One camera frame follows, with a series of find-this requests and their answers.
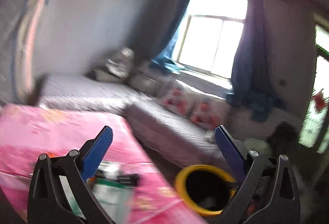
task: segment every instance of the metal screw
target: metal screw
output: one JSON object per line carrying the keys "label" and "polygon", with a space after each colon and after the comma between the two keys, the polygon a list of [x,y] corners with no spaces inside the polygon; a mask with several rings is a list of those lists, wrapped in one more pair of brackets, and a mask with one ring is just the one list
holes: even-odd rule
{"label": "metal screw", "polygon": [[47,158],[46,154],[40,154],[39,159],[40,160],[45,160]]}
{"label": "metal screw", "polygon": [[281,155],[281,159],[282,159],[283,161],[288,161],[288,156],[286,156],[286,155]]}
{"label": "metal screw", "polygon": [[78,155],[78,150],[71,150],[68,154],[70,155],[70,156],[76,156],[76,155]]}
{"label": "metal screw", "polygon": [[253,157],[259,156],[259,153],[256,150],[251,150],[250,155]]}

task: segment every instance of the table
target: table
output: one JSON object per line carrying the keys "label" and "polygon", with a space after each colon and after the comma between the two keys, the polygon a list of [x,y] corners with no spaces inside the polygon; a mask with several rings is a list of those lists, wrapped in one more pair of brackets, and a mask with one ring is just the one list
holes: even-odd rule
{"label": "table", "polygon": [[131,224],[202,224],[177,196],[142,147],[126,120],[105,112],[44,110],[9,104],[0,115],[0,186],[14,208],[26,214],[30,173],[41,153],[66,155],[80,149],[108,125],[113,143],[104,160],[122,163],[125,173],[137,173],[141,180],[132,201]]}

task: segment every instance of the blue curtain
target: blue curtain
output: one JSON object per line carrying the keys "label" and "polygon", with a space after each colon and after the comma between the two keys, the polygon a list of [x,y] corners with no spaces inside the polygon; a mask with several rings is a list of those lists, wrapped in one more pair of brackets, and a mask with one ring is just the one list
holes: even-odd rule
{"label": "blue curtain", "polygon": [[231,105],[250,108],[251,119],[258,122],[265,121],[271,109],[279,106],[269,82],[267,59],[264,0],[248,0],[246,19],[232,68],[234,93],[228,94],[226,99]]}
{"label": "blue curtain", "polygon": [[150,68],[158,69],[164,74],[175,73],[184,68],[182,65],[172,60],[171,56],[178,38],[179,25],[185,16],[189,2],[190,0],[178,1],[175,16],[160,42],[160,48],[163,50],[159,55],[151,59]]}

